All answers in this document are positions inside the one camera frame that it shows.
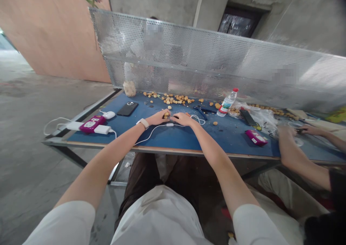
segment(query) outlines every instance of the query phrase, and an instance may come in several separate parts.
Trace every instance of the blue tabletop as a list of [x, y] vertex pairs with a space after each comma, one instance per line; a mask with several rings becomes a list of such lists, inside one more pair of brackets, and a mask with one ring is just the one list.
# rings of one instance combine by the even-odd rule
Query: blue tabletop
[[[129, 101], [138, 103], [138, 107], [129, 117], [116, 116], [107, 121], [107, 125], [111, 126], [118, 136], [134, 126], [141, 118], [147, 118], [161, 109], [166, 109], [168, 107], [168, 105], [160, 98], [148, 98], [142, 93], [137, 93], [135, 97], [127, 97], [122, 93], [112, 100], [106, 107], [102, 108], [102, 111], [114, 111], [117, 113], [121, 107]], [[183, 106], [182, 104], [170, 104], [172, 106], [171, 113], [188, 112], [189, 114], [195, 114], [202, 119], [202, 115], [197, 110], [193, 109], [193, 107], [198, 104], [200, 103], [197, 102], [197, 100], [188, 106]], [[216, 111], [216, 108], [210, 107], [209, 102], [207, 101], [204, 101], [203, 106]], [[235, 119], [229, 115], [219, 117], [213, 113], [208, 113], [207, 118], [208, 120], [202, 127], [213, 137], [213, 139], [217, 141], [226, 153], [280, 157], [278, 141], [263, 132], [259, 133], [266, 137], [269, 143], [263, 147], [252, 143], [245, 134], [245, 131], [254, 128], [247, 125], [244, 120]], [[218, 122], [218, 125], [216, 126], [213, 125], [213, 122], [215, 121]], [[154, 126], [151, 126], [146, 130], [140, 136], [138, 141], [148, 138], [153, 128]], [[103, 135], [97, 133], [85, 134], [83, 132], [76, 132], [68, 139], [68, 141], [108, 144], [114, 139], [115, 135], [113, 133]], [[323, 142], [318, 140], [315, 141], [309, 137], [302, 137], [302, 140], [304, 145], [301, 148], [310, 159], [328, 162], [346, 162], [344, 154], [332, 149], [328, 145], [324, 145]], [[152, 133], [151, 138], [140, 143], [140, 145], [146, 147], [201, 151], [198, 140], [190, 127], [158, 127]]]

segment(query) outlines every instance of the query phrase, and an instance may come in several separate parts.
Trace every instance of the perforated metal panel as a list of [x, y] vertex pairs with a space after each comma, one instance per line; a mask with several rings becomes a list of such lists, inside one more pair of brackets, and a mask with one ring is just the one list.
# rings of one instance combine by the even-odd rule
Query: perforated metal panel
[[330, 111], [345, 104], [346, 58], [90, 9], [113, 86]]

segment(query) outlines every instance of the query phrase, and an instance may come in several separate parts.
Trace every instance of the metal table frame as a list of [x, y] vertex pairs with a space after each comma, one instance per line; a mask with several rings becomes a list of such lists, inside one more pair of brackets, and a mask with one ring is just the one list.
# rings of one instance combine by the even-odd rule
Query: metal table frame
[[[95, 102], [94, 104], [90, 105], [87, 109], [76, 115], [71, 121], [78, 121], [82, 122], [85, 120], [88, 116], [90, 116], [92, 113], [96, 112], [101, 105], [109, 101], [112, 97], [114, 97], [117, 93], [119, 93], [121, 89], [114, 89], [113, 92], [109, 93], [99, 101]], [[78, 147], [78, 148], [93, 148], [93, 149], [103, 149], [105, 145], [92, 145], [92, 143], [86, 143], [78, 144], [78, 143], [71, 143], [68, 141], [65, 141], [63, 137], [69, 132], [70, 130], [66, 128], [65, 125], [59, 127], [55, 132], [53, 132], [51, 135], [47, 136], [42, 143], [49, 146], [53, 150], [57, 151], [58, 153], [62, 154], [64, 157], [66, 157], [68, 160], [76, 164], [77, 166], [84, 168], [87, 165], [87, 162], [83, 160], [80, 156], [78, 156], [75, 152], [73, 152], [70, 147]], [[150, 150], [148, 147], [142, 146], [142, 147], [134, 147], [131, 149], [131, 151], [135, 152], [151, 152], [151, 153], [166, 153], [166, 154], [174, 154], [174, 155], [194, 155], [194, 156], [203, 156], [203, 153], [201, 152], [188, 152], [183, 153], [181, 151], [174, 151], [172, 149], [165, 150], [165, 149], [158, 149], [158, 150]], [[278, 165], [280, 165], [280, 158], [278, 157], [261, 157], [261, 156], [250, 156], [250, 155], [240, 155], [237, 157], [237, 154], [228, 154], [230, 158], [239, 158], [239, 159], [246, 159], [246, 160], [253, 160], [257, 162], [267, 162], [267, 164], [256, 168], [255, 170], [246, 173], [242, 175], [241, 177], [245, 180], [248, 178], [252, 178], [254, 176], [257, 176], [261, 174], [262, 172], [265, 172], [269, 169], [275, 168]], [[314, 161], [313, 162], [320, 164], [320, 165], [346, 165], [345, 163], [332, 163], [329, 161]], [[126, 186], [127, 182], [120, 182], [116, 181], [116, 177], [118, 175], [118, 172], [121, 168], [121, 165], [123, 163], [123, 160], [121, 160], [113, 169], [109, 179], [108, 184], [110, 186]]]

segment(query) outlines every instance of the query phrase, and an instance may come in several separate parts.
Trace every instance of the black smartphone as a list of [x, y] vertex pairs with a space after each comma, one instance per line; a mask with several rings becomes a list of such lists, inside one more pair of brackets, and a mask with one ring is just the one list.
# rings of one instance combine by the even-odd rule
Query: black smartphone
[[240, 110], [240, 113], [242, 114], [243, 118], [250, 126], [257, 126], [257, 123], [252, 119], [250, 113], [247, 110]]
[[137, 108], [138, 103], [127, 102], [120, 110], [117, 112], [117, 115], [121, 116], [130, 116], [133, 111]]

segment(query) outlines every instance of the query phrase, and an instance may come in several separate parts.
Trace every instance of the bottle label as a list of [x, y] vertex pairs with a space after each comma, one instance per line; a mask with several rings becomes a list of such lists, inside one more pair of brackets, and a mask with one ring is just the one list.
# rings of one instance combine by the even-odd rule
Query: bottle label
[[228, 109], [232, 106], [230, 103], [226, 103], [225, 101], [222, 102], [222, 105], [219, 109], [220, 113], [227, 113]]

